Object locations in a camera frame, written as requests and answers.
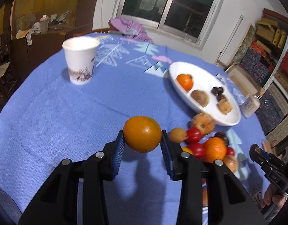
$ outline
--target white wall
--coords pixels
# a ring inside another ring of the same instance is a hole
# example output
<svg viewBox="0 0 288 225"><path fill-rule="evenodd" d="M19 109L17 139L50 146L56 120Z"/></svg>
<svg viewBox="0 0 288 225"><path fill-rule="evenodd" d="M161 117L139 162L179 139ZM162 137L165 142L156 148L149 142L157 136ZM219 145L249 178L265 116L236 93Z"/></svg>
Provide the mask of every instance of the white wall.
<svg viewBox="0 0 288 225"><path fill-rule="evenodd" d="M116 16L118 3L119 0L103 0L103 3L102 0L97 0L93 29L108 27L108 21ZM250 24L255 25L256 20L261 18L264 8L288 17L279 0L224 0L218 18L202 50L198 50L192 43L171 34L158 32L152 28L146 30L156 44L166 45L175 50L198 56L213 64L224 48L238 19L243 15L244 19L239 29L221 59L227 65L237 51L247 28Z"/></svg>

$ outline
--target person's hand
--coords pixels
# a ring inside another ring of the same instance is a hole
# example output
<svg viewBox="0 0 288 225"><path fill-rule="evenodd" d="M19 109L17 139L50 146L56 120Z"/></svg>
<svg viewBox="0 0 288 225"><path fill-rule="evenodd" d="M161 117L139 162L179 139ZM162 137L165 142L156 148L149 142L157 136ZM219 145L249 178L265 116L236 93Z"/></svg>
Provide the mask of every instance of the person's hand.
<svg viewBox="0 0 288 225"><path fill-rule="evenodd" d="M260 206L264 208L266 205L270 205L271 199L274 204L277 205L278 209L281 209L285 203L285 197L283 195L273 195L272 197L272 184L269 185L263 200L260 202Z"/></svg>

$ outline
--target blue tablecloth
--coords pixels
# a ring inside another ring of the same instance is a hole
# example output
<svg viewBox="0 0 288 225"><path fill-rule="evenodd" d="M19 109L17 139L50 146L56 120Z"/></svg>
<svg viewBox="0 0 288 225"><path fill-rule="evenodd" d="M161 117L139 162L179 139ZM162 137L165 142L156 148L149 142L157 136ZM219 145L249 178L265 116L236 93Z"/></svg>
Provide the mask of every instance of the blue tablecloth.
<svg viewBox="0 0 288 225"><path fill-rule="evenodd" d="M158 61L161 67L154 66L155 75L144 73ZM70 83L63 50L50 57L0 114L0 189L24 211L62 159L76 162L102 150L132 116L150 116L168 132L174 127L187 129L196 113L179 98L168 78L156 76L160 70L165 74L175 61L227 76L200 58L115 35L101 37L94 76L87 85ZM247 159L251 144L266 140L257 117L242 117L232 128L215 130L226 131L236 150L240 161L236 176L251 195L260 195L268 182L259 166ZM110 224L173 225L180 190L181 182L167 176L160 146L148 154L126 147L116 180L105 182ZM207 208L203 213L206 224ZM78 221L81 224L80 209Z"/></svg>

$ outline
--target red tomato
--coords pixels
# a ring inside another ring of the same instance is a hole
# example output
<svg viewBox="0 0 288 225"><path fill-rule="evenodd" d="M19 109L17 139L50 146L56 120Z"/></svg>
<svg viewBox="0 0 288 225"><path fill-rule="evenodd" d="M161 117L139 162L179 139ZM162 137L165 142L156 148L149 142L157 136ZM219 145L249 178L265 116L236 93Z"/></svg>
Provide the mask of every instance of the red tomato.
<svg viewBox="0 0 288 225"><path fill-rule="evenodd" d="M198 128L189 128L187 131L188 139L186 140L189 144L198 143L202 139L202 134Z"/></svg>
<svg viewBox="0 0 288 225"><path fill-rule="evenodd" d="M198 159L201 160L205 156L205 149L204 145L199 144L199 143L191 143L188 146L189 149L194 153L194 156Z"/></svg>
<svg viewBox="0 0 288 225"><path fill-rule="evenodd" d="M234 156L234 150L231 147L227 147L226 156Z"/></svg>

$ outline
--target window frame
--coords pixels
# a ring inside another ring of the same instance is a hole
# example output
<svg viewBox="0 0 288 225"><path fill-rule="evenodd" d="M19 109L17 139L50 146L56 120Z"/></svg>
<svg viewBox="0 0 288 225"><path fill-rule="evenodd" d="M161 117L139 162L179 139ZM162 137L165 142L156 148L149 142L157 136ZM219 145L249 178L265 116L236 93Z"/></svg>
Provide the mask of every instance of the window frame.
<svg viewBox="0 0 288 225"><path fill-rule="evenodd" d="M121 17L121 18L126 18L126 19L132 19L132 20L135 20L135 21L141 23L144 26L153 28L159 32L167 32L167 33L173 34L175 36L181 37L187 41L190 41L191 43L194 43L198 49L202 50L202 48L203 48L204 44L206 43L206 40L209 37L209 34L210 34L214 24L215 24L215 21L218 17L218 14L219 14L220 9L222 7L223 0L214 0L213 1L212 6L210 7L209 13L206 17L206 20L204 22L204 25L202 27L202 30L201 30L198 38L196 38L192 35L189 35L183 31L180 31L178 29L175 29L173 27L165 25L165 21L166 21L166 18L167 18L167 15L168 15L168 12L169 12L169 9L171 7L172 2L173 2L173 0L167 0L167 3L165 5L165 8L164 8L160 22L122 14L125 0L119 1L119 6L118 6L117 13L116 13L116 17L117 18Z"/></svg>

